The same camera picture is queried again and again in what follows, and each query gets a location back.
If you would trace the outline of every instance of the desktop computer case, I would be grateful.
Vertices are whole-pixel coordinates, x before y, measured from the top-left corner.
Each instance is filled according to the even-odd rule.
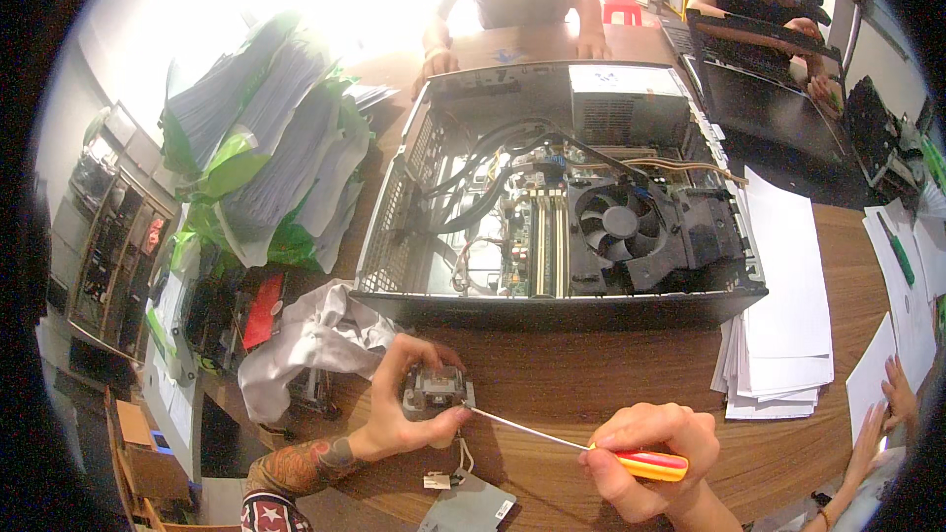
[[[648,136],[664,136],[666,141],[667,136],[680,138],[686,133],[686,143],[669,144],[679,148],[682,160],[727,168],[720,141],[722,132],[712,127],[699,111],[671,66],[608,63],[611,70],[624,66],[666,74],[678,89],[677,98],[650,89],[642,91],[642,95],[632,95],[637,100],[632,104],[636,107],[635,117],[630,118],[628,107],[621,102],[622,95],[591,94],[590,100],[587,94],[578,95],[569,82],[568,70],[572,66],[601,64],[583,61],[495,66],[439,75],[428,81],[408,117],[401,146],[381,186],[362,245],[353,297],[405,327],[591,332],[712,327],[767,294],[751,226],[736,197],[737,186],[712,171],[690,171],[688,175],[694,188],[728,192],[744,255],[744,271],[741,266],[740,277],[726,287],[616,296],[559,292],[557,297],[530,298],[510,296],[508,290],[504,296],[465,296],[432,285],[436,281],[433,274],[449,269],[449,264],[436,259],[435,251],[443,248],[443,240],[417,231],[416,215],[408,211],[419,190],[429,190],[445,172],[448,176],[448,171],[443,171],[446,152],[453,142],[465,139],[465,133],[466,140],[470,140],[471,133],[481,135],[491,127],[523,116],[546,117],[598,146],[622,141],[633,145],[635,140],[651,140]],[[611,101],[605,108],[605,126],[641,120],[646,124],[646,136],[626,130],[603,132],[608,130],[603,124],[594,126],[596,136],[589,136],[583,126],[592,127],[585,116],[593,115],[594,109],[581,100],[594,104],[595,98],[601,97]]]

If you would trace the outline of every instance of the shelf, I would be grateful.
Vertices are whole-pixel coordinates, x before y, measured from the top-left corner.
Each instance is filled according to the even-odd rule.
[[[112,207],[111,195],[115,189],[125,190],[118,208]],[[141,355],[137,348],[142,343],[142,301],[148,295],[145,277],[150,275],[154,259],[154,251],[152,255],[144,252],[148,230],[154,220],[163,219],[161,236],[164,237],[172,215],[133,177],[120,170],[96,210],[79,273],[69,293],[66,309],[69,322],[101,347],[136,361]],[[90,276],[99,296],[84,291],[83,284]],[[130,313],[136,313],[139,306],[142,316],[135,324],[136,317]]]

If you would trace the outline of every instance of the screwdriver shaft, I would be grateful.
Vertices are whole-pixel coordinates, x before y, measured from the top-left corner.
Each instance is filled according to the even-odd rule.
[[[491,414],[489,414],[489,413],[486,413],[485,411],[480,411],[480,409],[477,409],[476,407],[471,407],[471,406],[468,405],[465,401],[464,401],[464,406],[465,406],[467,409],[469,409],[470,411],[472,411],[473,413],[479,413],[480,415],[482,415],[482,416],[484,416],[484,417],[486,417],[486,418],[489,418],[489,419],[494,420],[494,421],[499,421],[499,422],[502,423],[503,425],[508,425],[509,427],[514,427],[515,429],[517,429],[517,430],[519,430],[519,431],[521,431],[521,432],[531,433],[532,435],[538,435],[539,437],[544,437],[545,439],[548,439],[549,441],[556,442],[556,443],[559,443],[559,444],[564,444],[564,445],[566,445],[566,446],[572,446],[573,448],[576,448],[576,449],[578,449],[578,450],[587,450],[587,447],[586,447],[586,446],[582,446],[581,444],[575,444],[575,443],[573,443],[573,442],[565,441],[565,440],[563,440],[563,439],[560,439],[560,438],[558,438],[558,437],[555,437],[554,435],[548,435],[547,433],[537,432],[536,430],[530,429],[530,428],[526,427],[525,425],[519,425],[518,423],[515,423],[515,422],[513,422],[513,421],[504,420],[502,417],[497,417],[497,416],[495,416],[495,415],[491,415]]]

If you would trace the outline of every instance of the document pile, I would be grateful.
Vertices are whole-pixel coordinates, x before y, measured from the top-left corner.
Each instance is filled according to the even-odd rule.
[[[864,227],[890,298],[897,353],[906,380],[916,392],[937,353],[932,308],[934,300],[946,292],[946,224],[943,218],[920,215],[914,225],[900,199],[883,207],[865,207],[864,214]],[[903,264],[894,242],[905,254]]]
[[[352,85],[345,90],[346,95],[351,95],[355,98],[355,105],[358,107],[358,111],[364,111],[368,107],[380,103],[398,92],[400,91],[386,85],[381,85],[380,87]]]
[[[740,210],[755,236],[769,294],[722,326],[710,388],[730,420],[808,417],[834,381],[831,317],[811,201],[745,169]]]
[[[247,267],[332,270],[372,136],[359,99],[369,106],[390,91],[353,90],[339,73],[325,42],[283,13],[169,94],[164,164],[178,173],[175,196],[191,204],[184,231]]]

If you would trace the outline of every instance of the screwdriver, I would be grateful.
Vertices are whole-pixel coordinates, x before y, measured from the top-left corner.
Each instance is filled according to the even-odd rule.
[[[883,217],[881,216],[880,212],[877,212],[877,219],[881,221],[883,234],[886,235],[887,242],[890,242],[890,248],[893,249],[893,254],[897,256],[897,263],[900,264],[900,268],[904,272],[906,283],[912,288],[913,282],[916,281],[916,277],[913,275],[913,268],[910,267],[910,260],[906,258],[906,251],[904,251],[904,246],[900,243],[900,238],[890,231],[890,228],[886,225],[886,222],[883,221]]]
[[[524,425],[519,425],[518,423],[514,423],[510,420],[504,420],[502,417],[491,415],[485,411],[480,411],[480,409],[467,404],[465,400],[463,401],[463,406],[473,413],[478,413],[491,420],[499,421],[503,425],[514,427],[519,431],[531,433],[532,435],[544,437],[545,439],[552,442],[571,446],[576,450],[588,451],[593,450],[595,447],[594,444],[591,444],[591,446],[582,446],[581,444],[565,441],[555,437],[554,435],[537,432],[536,430],[530,429]],[[632,476],[653,479],[655,481],[679,481],[687,473],[687,468],[690,467],[690,461],[688,461],[683,456],[665,455],[659,452],[645,452],[643,450],[620,451],[613,454],[618,457],[618,461],[621,462],[621,466],[630,472]]]

